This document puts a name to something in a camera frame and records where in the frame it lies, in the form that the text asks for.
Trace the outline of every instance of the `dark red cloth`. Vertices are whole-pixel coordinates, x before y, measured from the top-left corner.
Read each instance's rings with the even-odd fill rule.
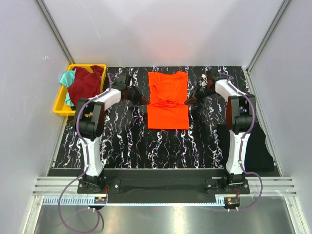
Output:
[[[80,98],[92,98],[100,94],[101,75],[104,69],[94,65],[90,67],[94,73],[88,72],[82,67],[74,67],[76,69],[74,83],[68,87],[70,100],[77,106]]]

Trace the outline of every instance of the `cable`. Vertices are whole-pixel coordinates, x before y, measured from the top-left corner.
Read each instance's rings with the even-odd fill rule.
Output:
[[[242,96],[247,100],[248,104],[250,105],[250,107],[251,107],[251,109],[252,109],[252,123],[251,123],[249,129],[248,129],[248,130],[244,133],[244,135],[242,136],[241,139],[243,140],[243,139],[245,138],[245,136],[246,136],[248,133],[250,133],[251,130],[253,129],[253,127],[254,127],[255,112],[254,112],[253,103],[250,101],[250,99],[249,99],[243,92],[241,92],[239,89],[237,89],[237,88],[231,83],[231,80],[234,79],[233,76],[228,75],[228,74],[225,74],[225,73],[220,73],[220,75],[222,75],[222,76],[227,76],[227,77],[228,77],[228,82],[227,82],[228,85],[229,85],[235,92],[237,92],[238,94],[242,95]],[[261,195],[262,195],[263,183],[262,183],[262,179],[261,179],[261,177],[259,176],[258,173],[256,173],[256,172],[246,172],[246,170],[245,170],[243,164],[241,163],[241,161],[242,161],[242,151],[243,151],[243,141],[241,141],[240,147],[239,147],[239,159],[238,159],[238,160],[239,160],[239,162],[240,162],[240,163],[239,163],[240,168],[242,169],[242,171],[243,171],[246,175],[254,175],[254,176],[258,177],[258,178],[259,178],[259,181],[260,181],[260,193],[259,193],[259,196],[257,197],[257,199],[256,199],[251,205],[249,205],[249,206],[247,206],[247,207],[244,207],[244,208],[240,208],[240,210],[243,210],[243,211],[244,211],[244,210],[247,210],[247,209],[253,207],[255,204],[258,203],[258,201],[259,201],[259,199],[261,198]]]
[[[87,141],[82,137],[80,131],[79,131],[79,121],[80,121],[80,117],[83,113],[83,110],[84,108],[86,108],[87,105],[89,105],[92,101],[95,101],[101,97],[103,97],[104,95],[106,95],[108,92],[111,91],[112,89],[112,79],[111,79],[111,76],[112,74],[111,73],[107,73],[107,77],[108,77],[108,80],[109,80],[109,90],[106,90],[105,92],[99,94],[98,96],[95,96],[91,99],[89,99],[83,106],[82,108],[80,109],[79,113],[78,113],[78,116],[77,116],[77,122],[76,122],[76,131],[77,131],[77,135],[78,137],[80,138],[80,140],[84,143],[85,147],[86,147],[86,153],[87,153],[87,162],[86,163],[86,170],[81,174],[79,175],[77,178],[73,179],[71,182],[69,182],[68,185],[66,185],[66,187],[64,188],[64,190],[61,192],[60,196],[59,196],[59,199],[58,199],[58,215],[59,215],[59,218],[61,219],[61,222],[62,224],[70,231],[72,232],[75,232],[75,233],[78,233],[78,234],[89,234],[89,233],[92,233],[99,225],[99,220],[100,220],[100,212],[96,209],[93,208],[93,211],[95,211],[97,213],[97,223],[96,225],[94,226],[93,229],[89,230],[89,231],[86,231],[86,232],[81,232],[81,231],[77,231],[71,227],[69,227],[65,220],[63,219],[63,216],[61,214],[61,211],[60,211],[60,201],[61,201],[61,198],[62,196],[64,195],[65,191],[69,188],[69,186],[71,186],[76,180],[78,180],[80,177],[83,177],[88,169],[89,169],[89,162],[90,162],[90,156],[89,156],[89,149],[88,149],[88,144],[87,144]]]

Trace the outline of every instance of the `orange cloth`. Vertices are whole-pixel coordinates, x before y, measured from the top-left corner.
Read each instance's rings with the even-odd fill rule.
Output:
[[[187,99],[188,74],[149,72],[151,104],[147,107],[147,125],[153,129],[189,129]]]

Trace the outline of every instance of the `orange t-shirt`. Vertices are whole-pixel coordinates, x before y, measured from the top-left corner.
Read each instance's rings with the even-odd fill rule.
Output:
[[[152,129],[189,129],[187,99],[188,74],[149,72],[151,104],[147,107],[147,125]]]

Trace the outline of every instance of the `gray floor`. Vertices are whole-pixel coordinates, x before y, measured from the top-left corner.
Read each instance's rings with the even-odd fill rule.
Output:
[[[242,198],[241,207],[252,203]],[[73,215],[82,206],[63,206],[67,224],[79,231],[87,231],[96,223],[91,211]],[[294,229],[282,197],[262,197],[259,203],[241,212],[216,212],[207,207],[111,207],[100,210],[100,223],[94,233],[103,234],[294,234]],[[56,206],[43,205],[36,226],[36,234],[72,233],[62,225]]]

